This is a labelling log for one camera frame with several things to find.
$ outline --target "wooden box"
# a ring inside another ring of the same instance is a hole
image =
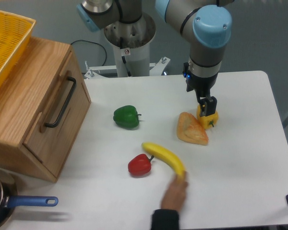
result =
[[[0,168],[56,182],[90,103],[71,45],[32,37],[0,88]]]

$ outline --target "human hand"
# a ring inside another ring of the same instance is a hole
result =
[[[187,187],[186,172],[182,179],[176,175],[163,196],[161,209],[171,209],[180,212],[186,199]]]

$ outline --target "banana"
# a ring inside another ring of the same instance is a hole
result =
[[[173,152],[153,142],[143,142],[142,148],[148,154],[168,164],[179,177],[182,178],[184,176],[185,167]]]

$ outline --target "gray floor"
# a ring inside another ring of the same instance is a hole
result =
[[[75,9],[80,2],[1,0],[0,9],[36,19],[34,36],[65,43],[77,39],[99,42],[108,52],[106,65],[114,65],[111,46],[102,32],[89,32],[80,20]],[[154,0],[143,0],[144,11],[153,17],[157,26],[151,44],[151,62],[157,62],[163,56],[169,57],[168,73],[181,74],[183,62],[188,60],[189,44],[159,18],[154,4]],[[227,9],[233,17],[233,29],[221,72],[266,72],[283,118],[288,110],[288,0],[236,0]],[[85,71],[85,60],[90,66],[100,66],[104,60],[105,55],[98,46],[76,44],[74,48],[82,71]],[[285,133],[288,140],[288,127]]]

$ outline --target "red bell pepper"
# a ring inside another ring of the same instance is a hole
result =
[[[128,164],[128,171],[132,176],[143,176],[148,173],[151,168],[151,160],[154,158],[148,158],[145,154],[140,154],[133,158]]]

